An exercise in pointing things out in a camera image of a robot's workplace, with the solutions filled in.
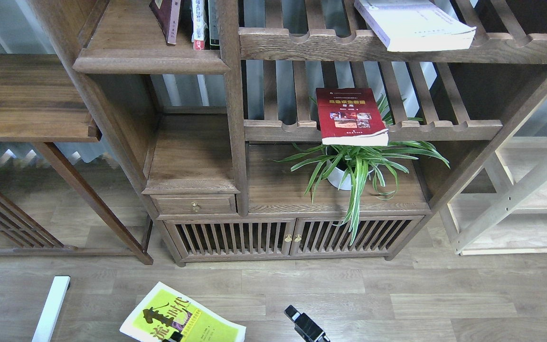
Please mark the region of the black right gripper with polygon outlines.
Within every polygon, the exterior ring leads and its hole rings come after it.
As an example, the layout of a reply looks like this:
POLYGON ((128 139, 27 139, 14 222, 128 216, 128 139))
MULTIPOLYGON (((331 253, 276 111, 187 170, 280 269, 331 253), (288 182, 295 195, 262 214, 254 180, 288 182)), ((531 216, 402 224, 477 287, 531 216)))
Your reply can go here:
MULTIPOLYGON (((293 305, 288 305, 284 314, 295 324, 295 330, 306 342, 330 342, 325 331, 319 327, 307 314, 298 312, 293 305)), ((180 332, 173 332, 162 342, 181 342, 184 336, 180 332)))

